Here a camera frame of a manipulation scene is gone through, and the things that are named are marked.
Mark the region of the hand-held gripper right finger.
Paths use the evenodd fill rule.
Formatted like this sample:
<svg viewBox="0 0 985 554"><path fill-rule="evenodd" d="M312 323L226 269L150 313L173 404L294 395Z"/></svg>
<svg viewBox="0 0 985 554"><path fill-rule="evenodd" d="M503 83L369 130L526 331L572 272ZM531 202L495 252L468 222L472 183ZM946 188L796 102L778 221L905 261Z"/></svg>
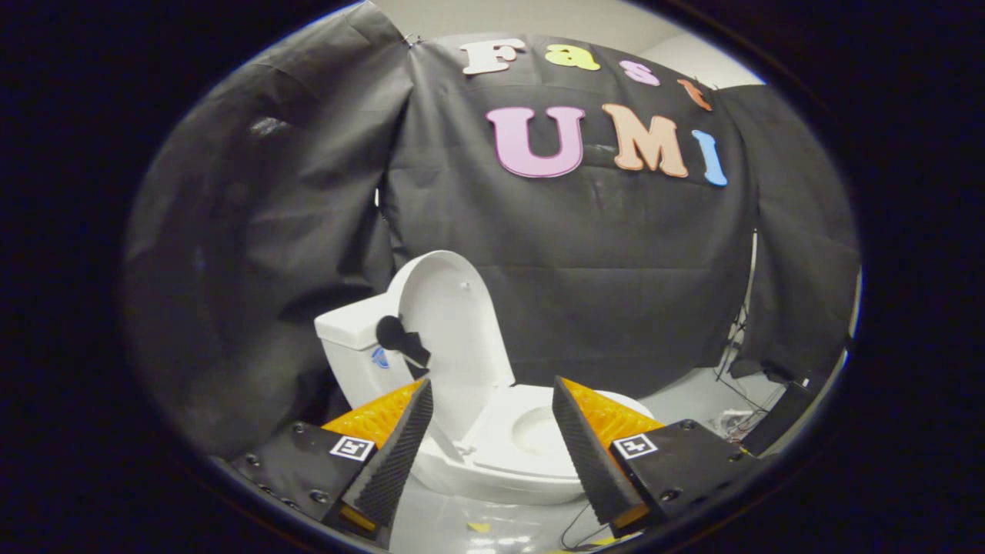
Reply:
<svg viewBox="0 0 985 554"><path fill-rule="evenodd" d="M693 419L660 423L557 376L553 417L584 494L616 539L735 494L759 460Z"/></svg>

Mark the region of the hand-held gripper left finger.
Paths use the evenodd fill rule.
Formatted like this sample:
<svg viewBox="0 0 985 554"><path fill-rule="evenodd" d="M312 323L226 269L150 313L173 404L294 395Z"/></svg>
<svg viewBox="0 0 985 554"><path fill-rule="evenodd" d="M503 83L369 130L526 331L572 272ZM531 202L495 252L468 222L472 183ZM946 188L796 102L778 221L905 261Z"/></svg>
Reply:
<svg viewBox="0 0 985 554"><path fill-rule="evenodd" d="M387 543L432 414L423 376L320 426L289 423L231 467L318 525Z"/></svg>

